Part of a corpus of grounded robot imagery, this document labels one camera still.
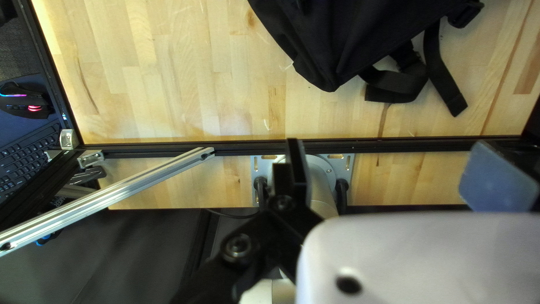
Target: black cable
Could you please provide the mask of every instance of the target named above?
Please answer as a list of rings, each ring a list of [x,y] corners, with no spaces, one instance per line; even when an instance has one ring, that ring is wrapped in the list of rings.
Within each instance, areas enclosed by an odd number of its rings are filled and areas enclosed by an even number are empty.
[[[252,213],[252,214],[248,214],[248,215],[233,215],[233,214],[226,214],[226,213],[221,213],[219,211],[215,211],[215,210],[212,210],[212,209],[208,209],[208,208],[205,208],[206,210],[210,211],[211,213],[213,214],[217,214],[217,215],[220,215],[220,216],[225,216],[225,217],[229,217],[231,219],[237,219],[237,220],[245,220],[245,219],[250,219],[254,216],[256,216],[257,214],[259,214],[259,211],[257,210],[257,212],[255,213]]]

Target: gaming mouse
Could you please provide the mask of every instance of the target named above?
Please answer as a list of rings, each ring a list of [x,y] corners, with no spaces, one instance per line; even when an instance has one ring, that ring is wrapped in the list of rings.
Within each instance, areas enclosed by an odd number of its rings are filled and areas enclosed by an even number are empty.
[[[9,114],[31,119],[47,119],[53,108],[41,92],[26,90],[15,82],[0,87],[0,109]]]

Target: black strap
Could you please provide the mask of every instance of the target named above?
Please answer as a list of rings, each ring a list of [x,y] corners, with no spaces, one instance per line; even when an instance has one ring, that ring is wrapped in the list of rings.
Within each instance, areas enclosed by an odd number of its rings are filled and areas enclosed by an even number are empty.
[[[471,22],[476,15],[484,8],[484,4],[479,0],[468,0],[458,5],[454,10],[447,14],[448,23],[453,27],[462,29]]]
[[[433,82],[452,116],[456,117],[467,108],[467,102],[442,61],[438,38],[439,24],[440,21],[435,22],[424,32],[424,57],[426,58],[429,79]]]
[[[390,53],[400,72],[380,71],[368,67],[360,77],[367,83],[366,100],[387,103],[411,102],[426,84],[427,69],[411,41]]]

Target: black keyboard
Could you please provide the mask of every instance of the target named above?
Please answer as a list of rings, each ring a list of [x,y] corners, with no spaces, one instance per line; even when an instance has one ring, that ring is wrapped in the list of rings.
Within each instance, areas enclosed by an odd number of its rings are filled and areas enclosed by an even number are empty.
[[[56,145],[58,120],[0,148],[0,204],[47,165],[45,151]]]

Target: screw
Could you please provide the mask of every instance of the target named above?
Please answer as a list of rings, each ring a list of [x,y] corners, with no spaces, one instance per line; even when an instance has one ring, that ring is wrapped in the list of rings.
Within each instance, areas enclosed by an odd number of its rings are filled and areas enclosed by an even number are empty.
[[[9,250],[9,249],[13,249],[10,242],[7,242],[7,243],[5,243],[4,245],[2,245],[0,247],[0,251],[5,251],[5,250]]]
[[[251,239],[241,233],[231,237],[225,245],[225,252],[230,257],[243,257],[251,251]]]
[[[284,212],[292,209],[294,202],[292,197],[288,195],[278,195],[274,201],[274,208],[278,211]]]

